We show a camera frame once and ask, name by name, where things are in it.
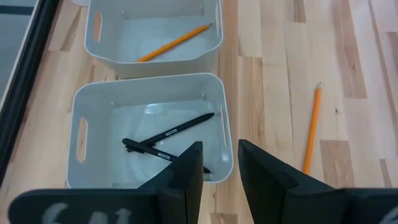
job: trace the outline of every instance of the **yellow pencil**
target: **yellow pencil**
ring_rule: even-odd
[[[148,61],[148,60],[150,60],[150,59],[152,59],[152,58],[154,58],[154,57],[156,57],[156,56],[158,56],[158,55],[170,50],[171,48],[177,46],[178,44],[181,44],[182,42],[184,42],[184,41],[186,41],[188,39],[191,39],[192,37],[200,34],[201,32],[209,29],[209,27],[210,27],[210,24],[200,26],[200,27],[192,30],[191,32],[181,36],[177,40],[173,40],[172,42],[166,44],[165,46],[163,46],[163,47],[151,52],[150,54],[138,59],[138,62],[146,62],[146,61]]]
[[[305,153],[305,159],[304,159],[303,173],[307,174],[307,175],[310,174],[313,142],[314,142],[314,138],[315,138],[315,130],[317,129],[319,106],[321,103],[321,92],[322,92],[321,83],[319,83],[317,85],[317,90],[315,91],[315,101],[314,101],[313,111],[312,111],[310,132],[308,134],[307,151]]]

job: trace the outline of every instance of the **black pen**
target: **black pen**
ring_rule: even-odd
[[[213,116],[214,116],[214,113],[207,113],[207,114],[201,115],[201,116],[199,116],[199,117],[197,117],[195,119],[192,119],[192,120],[187,121],[187,122],[185,122],[183,124],[180,124],[180,125],[178,125],[175,128],[169,129],[169,130],[167,130],[165,132],[162,132],[160,134],[155,135],[154,137],[151,137],[149,139],[143,140],[140,143],[145,144],[146,146],[150,146],[150,147],[155,146],[158,141],[161,141],[161,140],[163,140],[163,139],[165,139],[167,137],[170,137],[170,136],[172,136],[174,134],[177,134],[177,133],[179,133],[179,132],[181,132],[181,131],[183,131],[185,129],[191,128],[191,127],[193,127],[195,125],[198,125],[198,124],[200,124],[202,122],[205,122],[205,121],[207,121],[208,119],[210,119]]]
[[[145,144],[143,144],[141,142],[136,142],[136,141],[133,141],[133,140],[128,139],[128,138],[123,139],[122,142],[126,145],[126,147],[128,149],[133,149],[133,150],[137,150],[137,151],[140,151],[140,152],[146,152],[146,153],[149,153],[149,154],[151,154],[153,156],[157,156],[159,158],[168,160],[170,162],[173,162],[176,158],[178,158],[175,155],[171,155],[171,154],[169,154],[167,152],[164,152],[164,151],[161,151],[161,150],[158,150],[158,149],[154,149],[153,147],[149,147],[149,146],[147,146],[147,145],[145,145]],[[203,167],[203,172],[206,173],[206,174],[210,174],[211,173],[210,170],[207,169],[206,167]]]

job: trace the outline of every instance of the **wooden floor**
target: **wooden floor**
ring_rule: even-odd
[[[86,16],[64,0],[53,24],[1,187],[1,223],[20,193],[64,187],[73,95],[116,78],[85,51]],[[235,155],[248,139],[301,169],[321,82],[311,175],[334,187],[398,187],[398,0],[223,0],[223,17],[217,74]],[[200,223],[251,222],[238,166],[204,185]]]

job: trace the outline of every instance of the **white plastic bin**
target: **white plastic bin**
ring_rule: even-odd
[[[233,168],[228,112],[222,81],[209,73],[91,83],[73,101],[67,183],[71,188],[136,188],[170,162],[127,152],[123,138],[143,141],[205,113],[208,121],[159,141],[155,148],[175,156],[203,141],[209,183],[225,180]],[[86,139],[78,137],[85,119]],[[85,159],[77,159],[85,142]]]
[[[85,47],[119,78],[212,72],[223,40],[220,6],[220,0],[91,0]],[[98,41],[96,12],[101,15]],[[207,24],[209,29],[162,55],[136,62]]]

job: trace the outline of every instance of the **storage bin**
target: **storage bin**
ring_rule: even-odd
[[[100,28],[95,25],[100,14]],[[153,58],[139,58],[199,26],[206,31]],[[220,0],[91,0],[85,47],[119,78],[212,72],[223,40]]]
[[[225,180],[233,168],[231,134],[222,81],[209,73],[90,83],[73,100],[67,183],[71,188],[136,188],[170,162],[127,152],[123,138],[143,141],[200,115],[211,119],[159,141],[155,148],[179,156],[203,141],[204,166]],[[86,120],[80,139],[81,119]],[[77,159],[85,147],[85,158]]]

